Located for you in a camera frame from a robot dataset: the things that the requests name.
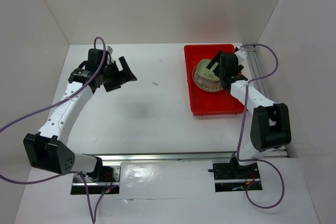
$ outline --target wire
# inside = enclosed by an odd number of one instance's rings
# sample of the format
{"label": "wire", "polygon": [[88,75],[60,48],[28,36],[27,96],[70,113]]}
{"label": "wire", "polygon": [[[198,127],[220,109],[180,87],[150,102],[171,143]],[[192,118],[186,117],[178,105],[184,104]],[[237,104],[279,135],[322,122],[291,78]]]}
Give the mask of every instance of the wire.
{"label": "wire", "polygon": [[108,179],[107,175],[104,174],[104,176],[105,176],[105,178],[106,178],[106,181],[105,181],[105,186],[104,186],[104,188],[103,188],[103,191],[106,190],[106,188],[107,188],[107,183],[109,182],[109,179]]}
{"label": "wire", "polygon": [[256,177],[253,175],[253,173],[250,170],[248,170],[247,172],[250,173],[250,175],[252,176],[253,182],[256,181]]}
{"label": "wire", "polygon": [[[88,187],[88,184],[86,183],[86,180],[85,180],[85,176],[83,175],[83,173],[78,173],[78,175],[82,178],[83,180],[83,183],[84,183],[84,187],[85,187],[85,192],[86,192],[86,198],[88,200],[88,206],[89,206],[89,211],[90,211],[90,216],[91,216],[91,220],[92,220],[92,223],[95,224],[96,223],[96,218],[97,218],[97,209],[98,209],[98,205],[99,205],[99,202],[101,201],[101,199],[103,198],[103,196],[105,195],[106,193],[106,190],[104,190],[102,192],[102,194],[100,195],[97,203],[96,203],[96,206],[95,206],[95,212],[93,213],[92,211],[92,206],[91,206],[91,201],[90,201],[90,193],[89,193],[89,187]],[[113,188],[115,188],[117,186],[111,186],[109,187],[107,190],[111,190]]]}
{"label": "wire", "polygon": [[[106,54],[106,45],[105,45],[105,41],[101,38],[101,37],[96,37],[94,39],[94,42],[93,42],[93,46],[96,48],[96,43],[97,43],[97,40],[101,40],[102,44],[103,44],[103,57],[101,59],[101,62],[99,64],[99,67],[97,68],[97,70],[94,72],[94,74],[91,76],[91,78],[85,83],[83,84],[82,87],[80,87],[80,89],[78,89],[76,92],[74,92],[72,95],[64,98],[63,100],[55,103],[55,104],[52,104],[50,106],[47,106],[43,109],[39,109],[39,110],[36,110],[36,111],[33,111],[31,113],[28,113],[24,116],[21,116],[20,118],[18,119],[15,119],[13,120],[12,122],[10,123],[7,123],[5,126],[3,126],[1,129],[0,129],[0,133],[2,133],[5,129],[7,129],[8,127],[12,126],[13,124],[17,123],[17,122],[20,122],[21,120],[23,119],[26,119],[32,115],[36,115],[38,113],[41,113],[43,111],[46,111],[46,110],[50,110],[54,107],[57,107],[65,102],[67,102],[69,99],[75,97],[76,95],[78,95],[84,88],[86,88],[90,82],[97,76],[97,74],[99,73],[101,67],[103,66],[103,63],[104,63],[104,60],[105,60],[105,54]],[[0,174],[0,179],[4,180],[4,181],[7,181],[9,183],[12,183],[12,184],[17,184],[17,185],[32,185],[32,184],[38,184],[38,183],[42,183],[42,182],[45,182],[45,181],[48,181],[48,180],[51,180],[51,179],[54,179],[54,178],[58,178],[60,177],[61,175],[56,175],[56,176],[53,176],[53,177],[49,177],[49,178],[45,178],[45,179],[41,179],[41,180],[37,180],[37,181],[30,181],[30,182],[21,182],[21,181],[16,181],[16,180],[12,180],[12,179],[9,179],[9,178],[6,178],[5,176],[1,175]]]}
{"label": "wire", "polygon": [[267,49],[273,54],[273,56],[274,56],[274,58],[275,58],[276,66],[275,66],[274,70],[273,70],[271,73],[269,73],[269,74],[267,74],[267,75],[265,75],[265,76],[262,76],[262,77],[258,77],[258,78],[251,79],[251,80],[249,80],[249,81],[247,82],[247,85],[246,85],[246,92],[245,92],[245,101],[244,101],[243,119],[242,119],[242,121],[241,121],[241,122],[242,122],[242,123],[241,123],[242,125],[241,125],[241,128],[240,128],[240,135],[239,135],[239,141],[238,141],[238,146],[237,146],[236,157],[237,157],[237,160],[240,161],[240,162],[244,162],[244,161],[245,161],[245,162],[251,162],[251,161],[252,161],[252,162],[263,162],[263,163],[266,163],[266,164],[270,165],[271,167],[273,167],[273,168],[275,169],[275,171],[278,173],[278,175],[279,175],[279,177],[280,177],[280,180],[281,180],[282,192],[281,192],[281,197],[280,197],[280,199],[279,199],[275,204],[273,204],[273,205],[271,205],[271,206],[266,206],[266,207],[264,207],[264,206],[260,206],[260,205],[258,205],[258,204],[256,204],[256,203],[254,203],[254,202],[250,199],[250,196],[248,195],[248,190],[249,190],[249,188],[250,188],[254,183],[256,183],[256,182],[249,184],[249,185],[247,186],[246,190],[245,190],[246,197],[247,197],[247,199],[251,202],[252,205],[254,205],[254,206],[258,207],[258,208],[262,208],[262,209],[270,209],[270,208],[273,208],[273,207],[278,206],[278,205],[282,202],[282,200],[283,200],[283,198],[284,198],[284,195],[285,195],[285,182],[283,181],[283,177],[282,177],[281,172],[280,172],[279,169],[276,168],[272,163],[270,163],[270,162],[268,162],[268,161],[266,161],[266,160],[263,160],[263,159],[256,159],[256,158],[251,158],[251,159],[240,159],[240,158],[239,158],[239,153],[240,153],[241,143],[242,143],[242,141],[243,141],[243,133],[244,133],[245,120],[246,120],[246,113],[247,113],[248,86],[249,86],[249,84],[250,84],[251,82],[253,82],[253,81],[257,81],[257,80],[265,79],[265,78],[267,78],[267,77],[272,76],[272,75],[278,70],[278,67],[279,67],[279,60],[278,60],[278,57],[277,57],[276,53],[275,53],[270,47],[268,47],[268,46],[266,46],[266,45],[264,45],[264,44],[256,43],[256,44],[245,44],[245,45],[242,45],[242,47],[250,47],[250,46],[254,46],[254,47],[255,47],[255,46],[261,46],[261,47],[265,47],[265,48],[267,48]]}

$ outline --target white floor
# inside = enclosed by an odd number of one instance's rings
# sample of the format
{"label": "white floor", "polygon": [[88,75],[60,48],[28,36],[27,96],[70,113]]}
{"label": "white floor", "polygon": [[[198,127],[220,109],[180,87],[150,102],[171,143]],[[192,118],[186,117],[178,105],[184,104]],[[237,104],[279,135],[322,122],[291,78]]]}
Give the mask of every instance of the white floor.
{"label": "white floor", "polygon": [[[241,115],[191,113],[184,46],[111,45],[113,58],[125,56],[138,81],[109,93],[100,88],[79,115],[68,146],[87,154],[234,151]],[[70,46],[54,102],[60,100],[70,73],[87,59],[90,48]],[[245,65],[243,74],[249,78]],[[250,124],[248,115],[246,139]]]}
{"label": "white floor", "polygon": [[[210,162],[180,162],[124,165],[119,195],[106,195],[97,224],[318,224],[300,166],[294,158],[272,158],[286,185],[283,202],[260,210],[245,192],[216,193]],[[263,190],[251,191],[258,204],[274,204],[281,194],[276,172],[259,164]],[[32,169],[29,180],[50,176]],[[15,224],[90,224],[85,195],[70,195],[72,175],[40,185],[26,186]],[[98,195],[91,196],[92,203]]]}
{"label": "white floor", "polygon": [[[70,46],[54,102],[70,73],[86,59],[87,45]],[[68,146],[79,153],[157,153],[234,151],[241,115],[196,118],[189,106],[184,44],[112,45],[113,56],[125,56],[138,81],[88,102],[70,135]],[[244,74],[250,78],[245,68]],[[251,118],[246,121],[249,137]],[[293,158],[270,159],[282,172],[286,194],[272,210],[253,207],[244,192],[216,193],[211,162],[141,163],[122,166],[120,194],[101,202],[96,223],[304,223],[318,220],[300,166]],[[261,205],[275,203],[280,179],[259,165],[263,190],[251,197]],[[50,176],[32,169],[28,181]],[[26,186],[15,224],[91,223],[85,195],[71,196],[72,175]],[[92,196],[95,203],[98,196]]]}

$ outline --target red tray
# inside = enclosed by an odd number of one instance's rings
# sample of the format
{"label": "red tray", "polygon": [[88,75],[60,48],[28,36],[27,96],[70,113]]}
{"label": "red tray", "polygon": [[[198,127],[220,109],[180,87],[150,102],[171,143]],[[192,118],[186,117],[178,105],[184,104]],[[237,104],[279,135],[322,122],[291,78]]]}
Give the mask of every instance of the red tray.
{"label": "red tray", "polygon": [[226,90],[210,93],[200,89],[192,78],[194,68],[202,59],[213,59],[218,51],[234,52],[231,44],[187,45],[184,47],[189,87],[190,107],[193,115],[240,114],[244,106]]}

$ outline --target white wall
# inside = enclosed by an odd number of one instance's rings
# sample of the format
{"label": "white wall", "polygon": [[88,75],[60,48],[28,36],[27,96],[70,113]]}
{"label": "white wall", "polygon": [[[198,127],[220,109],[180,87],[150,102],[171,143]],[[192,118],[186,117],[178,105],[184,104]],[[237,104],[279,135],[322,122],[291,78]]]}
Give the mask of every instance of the white wall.
{"label": "white wall", "polygon": [[46,0],[71,44],[257,40],[277,0]]}
{"label": "white wall", "polygon": [[[259,42],[279,55],[271,98],[289,106],[293,155],[299,157],[321,224],[335,223],[336,0],[280,0]],[[274,67],[258,54],[264,73]]]}
{"label": "white wall", "polygon": [[[69,47],[44,0],[0,0],[0,126],[53,100]],[[23,138],[43,113],[0,134],[0,173],[26,181]],[[1,223],[13,223],[24,186],[0,180]]]}

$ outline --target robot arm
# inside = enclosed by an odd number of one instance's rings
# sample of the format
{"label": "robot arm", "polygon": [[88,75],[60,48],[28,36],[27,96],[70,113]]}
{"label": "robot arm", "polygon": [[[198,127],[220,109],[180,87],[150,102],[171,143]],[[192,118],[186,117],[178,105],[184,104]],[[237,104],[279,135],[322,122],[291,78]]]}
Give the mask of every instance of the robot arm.
{"label": "robot arm", "polygon": [[104,85],[107,92],[120,88],[128,81],[135,81],[123,57],[119,58],[123,70],[119,71],[112,60],[112,49],[107,47],[110,62],[105,60],[101,70],[94,80],[75,97],[68,98],[86,83],[98,69],[102,60],[103,50],[90,49],[88,60],[75,69],[69,78],[63,99],[68,99],[56,107],[51,117],[36,134],[27,134],[24,146],[32,167],[58,174],[70,172],[87,172],[91,178],[97,178],[103,173],[102,160],[95,156],[76,154],[66,145],[73,125],[85,104],[92,98],[96,89]]}
{"label": "robot arm", "polygon": [[[218,62],[214,74],[221,80],[227,92],[242,104],[245,103],[247,78],[240,74],[246,53],[236,48],[234,53],[218,52],[208,64],[210,69]],[[259,159],[266,153],[291,141],[288,107],[267,99],[254,87],[248,89],[247,110],[253,114],[250,141],[240,150],[240,159]],[[237,166],[249,166],[253,161],[238,162]]]}

